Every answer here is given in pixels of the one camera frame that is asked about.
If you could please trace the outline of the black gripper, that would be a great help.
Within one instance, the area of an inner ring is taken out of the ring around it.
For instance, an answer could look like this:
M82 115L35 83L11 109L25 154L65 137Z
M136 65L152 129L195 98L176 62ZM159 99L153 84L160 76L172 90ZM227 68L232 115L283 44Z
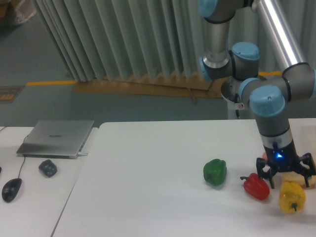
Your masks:
M294 143L274 149L264 146L267 160L256 159L257 174L260 179L268 180L272 189L275 188L273 177L277 172L295 172L304 177L306 187L309 187L309 178L316 175L316 165L311 153L299 157Z

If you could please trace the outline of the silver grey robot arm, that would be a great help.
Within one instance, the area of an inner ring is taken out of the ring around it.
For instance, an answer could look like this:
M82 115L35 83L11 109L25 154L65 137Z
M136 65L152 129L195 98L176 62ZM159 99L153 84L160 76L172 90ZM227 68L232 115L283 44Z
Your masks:
M250 7L257 13L281 77L258 77L259 49L249 42L228 48L230 21L238 9ZM296 153L285 105L316 95L316 72L306 61L296 37L277 0L200 0L198 9L208 23L206 50L199 59L202 75L212 81L232 77L237 97L254 115L267 158L256 160L257 174L269 182L281 172L295 172L308 181L316 173L311 154Z

